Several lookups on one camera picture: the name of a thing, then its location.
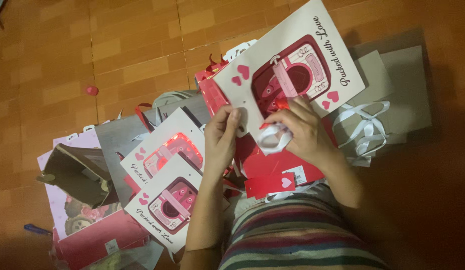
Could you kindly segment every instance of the barcode label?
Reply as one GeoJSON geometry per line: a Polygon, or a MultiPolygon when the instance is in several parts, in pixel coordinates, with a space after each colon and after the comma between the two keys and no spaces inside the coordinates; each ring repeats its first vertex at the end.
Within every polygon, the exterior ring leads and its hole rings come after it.
{"type": "Polygon", "coordinates": [[[283,174],[294,173],[294,182],[296,183],[296,186],[307,182],[306,175],[304,174],[304,169],[302,165],[298,167],[294,167],[292,169],[287,169],[283,171],[282,173],[283,174]]]}
{"type": "Polygon", "coordinates": [[[108,252],[108,255],[111,255],[115,253],[116,251],[119,251],[119,247],[117,246],[116,239],[112,239],[111,241],[105,243],[104,246],[106,247],[106,251],[108,252]]]}

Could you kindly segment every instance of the red tag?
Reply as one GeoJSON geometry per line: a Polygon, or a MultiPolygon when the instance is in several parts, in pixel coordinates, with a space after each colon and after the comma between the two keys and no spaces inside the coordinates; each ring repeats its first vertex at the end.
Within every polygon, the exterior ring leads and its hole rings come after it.
{"type": "Polygon", "coordinates": [[[244,186],[247,197],[255,197],[256,200],[264,198],[268,193],[296,190],[294,172],[251,178],[244,181],[244,186]]]}

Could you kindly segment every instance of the orange floor tile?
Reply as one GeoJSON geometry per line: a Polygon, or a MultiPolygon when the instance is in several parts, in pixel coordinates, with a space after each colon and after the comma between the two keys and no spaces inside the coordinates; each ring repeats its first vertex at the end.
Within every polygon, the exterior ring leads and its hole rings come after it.
{"type": "MultiPolygon", "coordinates": [[[[259,39],[306,0],[10,0],[0,30],[0,269],[52,269],[36,157],[52,139],[133,114],[259,39]],[[84,89],[96,85],[99,94],[84,89]]],[[[347,46],[422,28],[434,131],[360,170],[415,251],[465,266],[465,0],[323,0],[347,46]]],[[[157,269],[170,268],[163,254],[157,269]]]]}

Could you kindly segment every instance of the white ribbon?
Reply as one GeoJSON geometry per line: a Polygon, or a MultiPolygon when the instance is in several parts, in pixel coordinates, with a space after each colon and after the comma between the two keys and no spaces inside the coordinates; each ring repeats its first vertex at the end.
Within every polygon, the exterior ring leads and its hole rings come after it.
{"type": "Polygon", "coordinates": [[[264,202],[265,203],[272,203],[274,201],[282,201],[286,199],[288,196],[292,195],[293,193],[303,193],[306,192],[308,189],[311,187],[316,186],[317,184],[324,183],[326,181],[325,178],[321,178],[319,180],[314,181],[312,184],[309,185],[303,185],[303,186],[297,186],[296,190],[294,191],[282,191],[282,192],[275,192],[275,193],[269,193],[266,195],[264,202]]]}
{"type": "MultiPolygon", "coordinates": [[[[357,157],[354,158],[354,159],[348,158],[349,161],[352,161],[352,163],[356,163],[359,158],[365,157],[366,155],[368,155],[368,154],[370,154],[370,153],[372,153],[374,151],[379,150],[380,148],[382,148],[386,144],[386,138],[389,137],[389,136],[384,131],[384,126],[381,123],[381,121],[379,121],[376,117],[378,115],[384,113],[385,111],[387,111],[389,109],[389,106],[390,106],[389,101],[370,102],[370,103],[361,104],[361,105],[356,106],[356,107],[353,107],[353,106],[351,106],[351,105],[349,105],[347,103],[344,103],[341,106],[341,107],[343,107],[343,108],[345,108],[347,110],[343,111],[342,113],[340,113],[336,117],[336,119],[334,120],[334,123],[332,124],[333,129],[337,124],[339,124],[342,121],[348,119],[349,117],[353,116],[354,114],[359,114],[362,117],[366,118],[366,119],[359,122],[359,124],[357,125],[355,130],[349,136],[349,139],[345,143],[339,145],[339,147],[338,147],[338,148],[341,148],[341,147],[345,146],[346,144],[350,143],[351,141],[353,141],[359,135],[359,133],[361,133],[362,130],[364,130],[364,137],[361,138],[357,142],[357,145],[356,145],[357,157]],[[376,114],[370,115],[367,112],[362,110],[362,109],[364,109],[364,108],[366,108],[366,107],[368,107],[370,105],[376,104],[376,103],[381,103],[384,106],[382,108],[382,110],[380,110],[376,114]],[[380,134],[373,135],[374,134],[374,127],[376,127],[379,130],[380,134]],[[367,151],[368,146],[369,146],[369,142],[377,141],[377,140],[381,140],[381,139],[383,140],[383,143],[381,145],[375,147],[372,150],[367,151]]],[[[370,160],[371,160],[370,157],[365,157],[365,158],[370,163],[370,160]]],[[[363,166],[362,164],[363,164],[363,162],[357,162],[357,165],[359,165],[359,166],[363,166]]]]}
{"type": "Polygon", "coordinates": [[[257,145],[265,156],[281,152],[293,139],[293,133],[283,123],[273,123],[267,126],[259,135],[257,145]]]}

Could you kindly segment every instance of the person's right hand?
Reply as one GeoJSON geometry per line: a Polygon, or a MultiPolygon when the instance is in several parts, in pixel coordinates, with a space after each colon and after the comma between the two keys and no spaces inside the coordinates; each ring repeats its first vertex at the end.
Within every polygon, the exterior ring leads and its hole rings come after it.
{"type": "Polygon", "coordinates": [[[309,102],[296,96],[288,104],[289,109],[281,109],[265,119],[266,123],[281,122],[291,130],[293,136],[286,150],[320,170],[341,158],[309,102]]]}

